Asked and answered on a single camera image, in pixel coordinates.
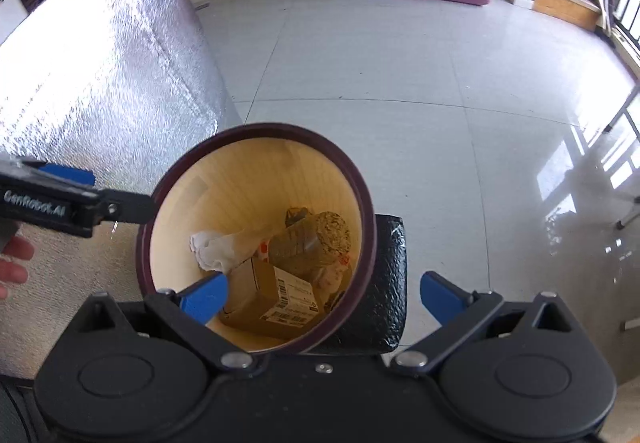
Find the person's left hand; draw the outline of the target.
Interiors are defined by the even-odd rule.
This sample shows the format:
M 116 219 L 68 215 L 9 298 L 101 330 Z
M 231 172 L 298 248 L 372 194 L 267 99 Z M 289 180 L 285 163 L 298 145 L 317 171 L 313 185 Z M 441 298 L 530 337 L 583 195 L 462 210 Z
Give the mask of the person's left hand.
M 28 281 L 28 270 L 24 264 L 35 255 L 34 245 L 21 235 L 14 235 L 1 252 L 0 299 L 9 296 L 9 285 L 24 285 Z

